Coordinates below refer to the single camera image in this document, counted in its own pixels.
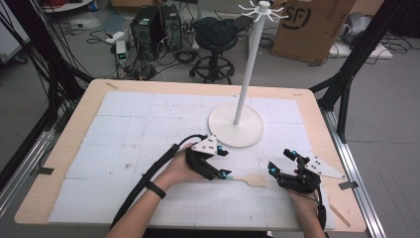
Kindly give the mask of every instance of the wrist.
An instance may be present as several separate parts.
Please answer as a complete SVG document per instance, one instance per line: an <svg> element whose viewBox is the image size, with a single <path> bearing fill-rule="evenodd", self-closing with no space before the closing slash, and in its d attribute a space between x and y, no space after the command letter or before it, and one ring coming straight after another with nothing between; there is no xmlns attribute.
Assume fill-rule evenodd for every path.
<svg viewBox="0 0 420 238"><path fill-rule="evenodd" d="M154 180L154 184L160 189L162 189L164 192L167 192L173 186L171 180L163 176L158 176Z"/></svg>

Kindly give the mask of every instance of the computer tower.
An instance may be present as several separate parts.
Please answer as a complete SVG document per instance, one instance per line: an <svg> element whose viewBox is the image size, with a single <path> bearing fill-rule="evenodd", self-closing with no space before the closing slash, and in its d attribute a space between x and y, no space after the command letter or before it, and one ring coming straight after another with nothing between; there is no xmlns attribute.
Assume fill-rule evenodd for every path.
<svg viewBox="0 0 420 238"><path fill-rule="evenodd" d="M176 6L168 4L160 7L161 17L164 26L166 46L169 52L182 50L181 18Z"/></svg>
<svg viewBox="0 0 420 238"><path fill-rule="evenodd" d="M158 59L158 50L156 45L138 45L137 50L139 60L155 61Z"/></svg>
<svg viewBox="0 0 420 238"><path fill-rule="evenodd" d="M158 59L158 43L163 28L158 6L142 6L130 25L140 60Z"/></svg>
<svg viewBox="0 0 420 238"><path fill-rule="evenodd" d="M131 24L135 42L157 44L163 39L163 29L158 6L142 6Z"/></svg>

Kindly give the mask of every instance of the white pole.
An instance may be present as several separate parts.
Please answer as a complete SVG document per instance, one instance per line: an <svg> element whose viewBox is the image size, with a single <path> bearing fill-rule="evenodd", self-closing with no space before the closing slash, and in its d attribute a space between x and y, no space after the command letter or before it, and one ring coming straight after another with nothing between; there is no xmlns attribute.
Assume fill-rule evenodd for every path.
<svg viewBox="0 0 420 238"><path fill-rule="evenodd" d="M269 7L269 3L266 1L261 1L259 7L259 10L261 12L266 12L266 10ZM263 23L265 21L265 15L257 15L256 17L257 21L253 23L251 48L248 56L247 69L245 70L244 82L242 83L241 95L239 97L238 108L235 116L235 125L238 125L241 119L244 101L247 96L248 86L250 85L251 80L251 74L253 73L254 63L257 57L257 51L259 49L260 38L263 32Z"/></svg>

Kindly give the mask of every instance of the white plastic bracket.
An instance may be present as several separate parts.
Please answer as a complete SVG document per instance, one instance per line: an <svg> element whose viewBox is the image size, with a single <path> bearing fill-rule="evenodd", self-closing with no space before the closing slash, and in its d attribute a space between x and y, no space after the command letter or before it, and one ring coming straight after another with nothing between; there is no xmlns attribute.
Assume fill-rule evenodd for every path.
<svg viewBox="0 0 420 238"><path fill-rule="evenodd" d="M315 157L315 159L310 159L310 161L305 165L306 170L324 177L330 177L335 179L345 179L346 177L332 168L323 160Z"/></svg>
<svg viewBox="0 0 420 238"><path fill-rule="evenodd" d="M193 151L205 153L208 155L217 155L217 138L215 135L202 140L191 147Z"/></svg>
<svg viewBox="0 0 420 238"><path fill-rule="evenodd" d="M109 43L109 44L113 44L116 41L118 41L122 36L124 36L125 33L123 32L117 32L116 34L112 35L112 38L108 38L107 40L105 40L105 42Z"/></svg>

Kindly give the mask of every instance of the power strip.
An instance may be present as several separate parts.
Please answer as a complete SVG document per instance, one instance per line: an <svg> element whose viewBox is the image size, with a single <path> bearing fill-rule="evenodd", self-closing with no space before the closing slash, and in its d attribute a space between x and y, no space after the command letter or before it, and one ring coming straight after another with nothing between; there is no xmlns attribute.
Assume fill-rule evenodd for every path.
<svg viewBox="0 0 420 238"><path fill-rule="evenodd" d="M120 39L122 36L124 36L123 32L118 32L114 35L112 35L112 38L108 38L107 40L105 40L105 42L113 44L115 41L118 41L118 39Z"/></svg>

